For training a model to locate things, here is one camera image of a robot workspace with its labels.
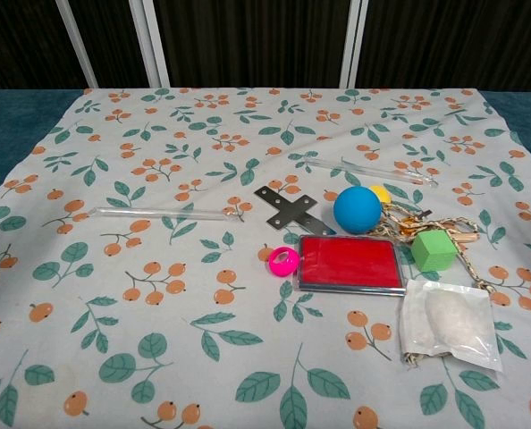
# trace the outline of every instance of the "pink plastic toy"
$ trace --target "pink plastic toy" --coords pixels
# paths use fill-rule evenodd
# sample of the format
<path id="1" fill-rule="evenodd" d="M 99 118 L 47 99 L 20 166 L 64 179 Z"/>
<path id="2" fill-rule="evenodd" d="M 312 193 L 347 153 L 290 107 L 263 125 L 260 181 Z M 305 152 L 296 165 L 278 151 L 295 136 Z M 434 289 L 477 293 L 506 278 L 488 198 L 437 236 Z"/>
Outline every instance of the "pink plastic toy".
<path id="1" fill-rule="evenodd" d="M 286 257 L 281 261 L 276 261 L 277 257 L 283 253 L 286 254 Z M 271 253 L 267 263 L 272 273 L 278 277 L 285 277 L 298 269 L 299 254 L 292 248 L 277 248 Z"/>

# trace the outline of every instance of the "plastic bag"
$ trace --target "plastic bag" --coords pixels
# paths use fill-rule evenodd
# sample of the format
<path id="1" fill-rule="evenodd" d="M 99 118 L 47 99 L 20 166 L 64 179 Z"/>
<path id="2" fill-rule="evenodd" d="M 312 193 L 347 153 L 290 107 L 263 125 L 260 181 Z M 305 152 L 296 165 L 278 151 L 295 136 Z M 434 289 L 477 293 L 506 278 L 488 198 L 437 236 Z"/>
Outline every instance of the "plastic bag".
<path id="1" fill-rule="evenodd" d="M 485 290 L 410 280 L 400 315 L 400 343 L 405 353 L 449 352 L 457 359 L 502 371 Z"/>

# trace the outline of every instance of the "curtain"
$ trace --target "curtain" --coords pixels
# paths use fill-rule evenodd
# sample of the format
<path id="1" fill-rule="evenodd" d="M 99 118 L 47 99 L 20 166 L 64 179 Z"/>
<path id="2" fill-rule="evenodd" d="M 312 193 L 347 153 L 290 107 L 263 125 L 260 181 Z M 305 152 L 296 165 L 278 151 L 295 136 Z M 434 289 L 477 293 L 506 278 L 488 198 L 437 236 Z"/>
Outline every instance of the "curtain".
<path id="1" fill-rule="evenodd" d="M 349 0 L 155 0 L 175 87 L 337 88 Z"/>
<path id="2" fill-rule="evenodd" d="M 356 86 L 531 91 L 531 0 L 372 0 Z"/>
<path id="3" fill-rule="evenodd" d="M 85 88 L 55 0 L 0 1 L 0 88 Z"/>
<path id="4" fill-rule="evenodd" d="M 148 87 L 128 0 L 70 0 L 69 4 L 98 86 Z"/>

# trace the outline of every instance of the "red stamp pad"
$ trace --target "red stamp pad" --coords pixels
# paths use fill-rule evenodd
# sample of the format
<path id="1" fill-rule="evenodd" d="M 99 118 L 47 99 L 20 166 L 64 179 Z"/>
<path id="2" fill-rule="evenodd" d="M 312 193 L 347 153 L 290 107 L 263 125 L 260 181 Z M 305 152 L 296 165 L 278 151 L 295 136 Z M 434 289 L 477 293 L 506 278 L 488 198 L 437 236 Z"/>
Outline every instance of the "red stamp pad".
<path id="1" fill-rule="evenodd" d="M 405 293 L 395 246 L 388 239 L 302 236 L 299 256 L 299 289 Z"/>

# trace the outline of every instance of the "green cube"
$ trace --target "green cube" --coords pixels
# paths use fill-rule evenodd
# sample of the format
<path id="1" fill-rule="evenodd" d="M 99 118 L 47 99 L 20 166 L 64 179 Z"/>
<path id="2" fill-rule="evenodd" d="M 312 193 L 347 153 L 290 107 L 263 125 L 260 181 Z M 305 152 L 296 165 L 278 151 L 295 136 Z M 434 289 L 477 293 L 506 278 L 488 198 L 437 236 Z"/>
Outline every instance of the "green cube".
<path id="1" fill-rule="evenodd" d="M 442 271 L 452 265 L 458 250 L 444 230 L 419 232 L 410 248 L 420 271 Z"/>

